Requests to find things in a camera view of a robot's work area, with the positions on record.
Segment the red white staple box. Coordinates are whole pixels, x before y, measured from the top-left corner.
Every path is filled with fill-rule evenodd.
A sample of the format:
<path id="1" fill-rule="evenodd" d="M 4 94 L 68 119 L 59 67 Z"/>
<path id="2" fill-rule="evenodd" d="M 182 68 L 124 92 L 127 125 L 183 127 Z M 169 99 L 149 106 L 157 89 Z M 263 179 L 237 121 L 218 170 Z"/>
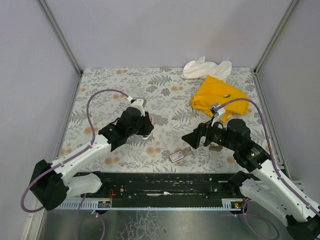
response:
<path id="1" fill-rule="evenodd" d="M 176 153 L 173 153 L 169 156 L 169 159 L 172 163 L 175 163 L 179 160 L 182 160 L 185 156 L 183 155 L 182 151 L 178 151 Z"/>

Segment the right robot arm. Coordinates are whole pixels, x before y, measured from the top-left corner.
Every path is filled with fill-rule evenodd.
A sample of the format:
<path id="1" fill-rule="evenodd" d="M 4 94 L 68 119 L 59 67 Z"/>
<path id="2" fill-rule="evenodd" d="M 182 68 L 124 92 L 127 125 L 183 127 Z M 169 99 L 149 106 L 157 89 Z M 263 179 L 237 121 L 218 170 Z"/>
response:
<path id="1" fill-rule="evenodd" d="M 271 156 L 251 139 L 251 131 L 242 119 L 232 119 L 223 127 L 220 122 L 200 123 L 182 140 L 197 149 L 215 143 L 233 151 L 236 163 L 269 189 L 262 187 L 246 173 L 239 171 L 230 181 L 240 193 L 277 217 L 295 240 L 315 240 L 320 236 L 320 205 L 300 190 L 279 168 Z"/>

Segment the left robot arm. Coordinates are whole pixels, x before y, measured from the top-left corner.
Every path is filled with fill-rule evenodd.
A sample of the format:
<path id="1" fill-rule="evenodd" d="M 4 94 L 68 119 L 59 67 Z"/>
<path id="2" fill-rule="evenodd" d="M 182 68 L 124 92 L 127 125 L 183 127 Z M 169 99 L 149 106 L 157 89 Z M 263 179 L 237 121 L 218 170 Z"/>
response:
<path id="1" fill-rule="evenodd" d="M 102 155 L 124 145 L 133 135 L 147 137 L 154 126 L 147 111 L 128 107 L 120 117 L 98 131 L 94 140 L 74 154 L 46 162 L 39 161 L 30 179 L 30 191 L 47 211 L 57 208 L 67 197 L 96 193 L 102 180 L 95 174 L 77 176 L 79 170 Z"/>

